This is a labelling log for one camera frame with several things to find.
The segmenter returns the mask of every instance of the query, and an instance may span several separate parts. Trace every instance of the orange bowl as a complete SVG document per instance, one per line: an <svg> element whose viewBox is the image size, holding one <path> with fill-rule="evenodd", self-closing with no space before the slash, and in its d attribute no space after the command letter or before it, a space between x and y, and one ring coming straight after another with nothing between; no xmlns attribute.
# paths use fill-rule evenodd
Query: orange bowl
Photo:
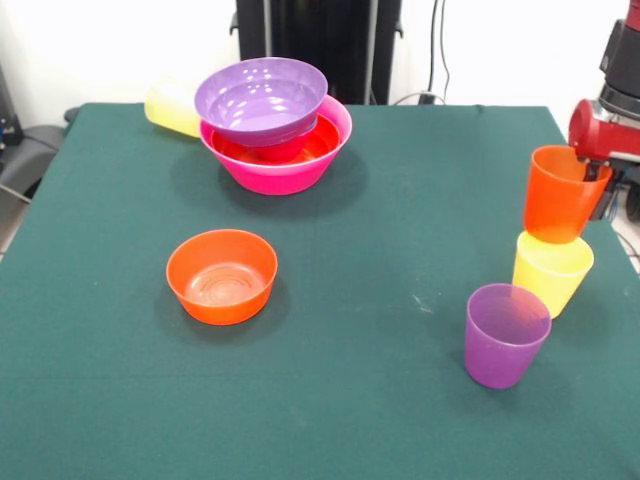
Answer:
<svg viewBox="0 0 640 480"><path fill-rule="evenodd" d="M244 230L212 230L171 254L167 281L184 309L210 325L244 322L265 306L278 270L276 252Z"/></svg>

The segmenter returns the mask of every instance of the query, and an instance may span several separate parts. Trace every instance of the cup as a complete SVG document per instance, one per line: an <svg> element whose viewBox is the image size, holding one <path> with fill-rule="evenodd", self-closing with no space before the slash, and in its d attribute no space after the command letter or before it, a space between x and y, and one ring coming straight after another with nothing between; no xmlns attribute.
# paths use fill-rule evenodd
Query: cup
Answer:
<svg viewBox="0 0 640 480"><path fill-rule="evenodd" d="M557 245L522 232L517 242L512 283L537 295L549 309L551 318L556 318L593 263L593 251L580 237Z"/></svg>
<svg viewBox="0 0 640 480"><path fill-rule="evenodd" d="M481 287L467 303L466 369L485 387L512 387L549 332L549 310L533 293L507 284Z"/></svg>
<svg viewBox="0 0 640 480"><path fill-rule="evenodd" d="M144 113L151 123L200 137L200 117L193 105L193 92L175 78L163 77L149 89Z"/></svg>
<svg viewBox="0 0 640 480"><path fill-rule="evenodd" d="M533 152L524 210L525 229L548 243L569 243L580 236L611 178L610 167L598 167L585 181L587 164L573 148L546 146Z"/></svg>

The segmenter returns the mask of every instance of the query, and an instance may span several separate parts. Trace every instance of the pink bowl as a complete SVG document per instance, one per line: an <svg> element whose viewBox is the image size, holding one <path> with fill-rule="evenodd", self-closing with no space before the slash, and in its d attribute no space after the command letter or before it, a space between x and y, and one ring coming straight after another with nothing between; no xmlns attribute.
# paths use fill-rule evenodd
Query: pink bowl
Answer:
<svg viewBox="0 0 640 480"><path fill-rule="evenodd" d="M338 100L324 97L318 113L330 120L340 132L340 144L318 158L287 165L260 165L230 158L216 150L211 140L215 128L200 122L200 138L231 176L247 190L262 195L291 195L314 185L329 167L351 136L352 122L349 111Z"/></svg>

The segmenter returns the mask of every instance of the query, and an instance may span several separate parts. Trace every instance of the stacked cups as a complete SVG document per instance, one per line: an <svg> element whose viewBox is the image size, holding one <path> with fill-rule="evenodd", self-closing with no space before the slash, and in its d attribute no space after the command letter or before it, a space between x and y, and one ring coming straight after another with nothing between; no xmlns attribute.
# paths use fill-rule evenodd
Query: stacked cups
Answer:
<svg viewBox="0 0 640 480"><path fill-rule="evenodd" d="M467 304L465 366L489 388L517 384L594 263L580 234L612 170L567 146L533 152L512 284L486 285Z"/></svg>
<svg viewBox="0 0 640 480"><path fill-rule="evenodd" d="M580 234L612 170L599 166L587 180L587 169L571 147L541 147L532 155L512 283L536 294L551 318L560 315L594 262Z"/></svg>

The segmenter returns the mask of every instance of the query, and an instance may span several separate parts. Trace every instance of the purple bowl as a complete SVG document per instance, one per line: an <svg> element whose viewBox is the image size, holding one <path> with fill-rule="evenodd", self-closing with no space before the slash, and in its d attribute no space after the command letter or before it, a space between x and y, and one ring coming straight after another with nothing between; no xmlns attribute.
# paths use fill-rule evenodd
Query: purple bowl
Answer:
<svg viewBox="0 0 640 480"><path fill-rule="evenodd" d="M201 118L228 140L266 147L302 134L327 93L327 79L291 58L253 58L207 78L196 92Z"/></svg>

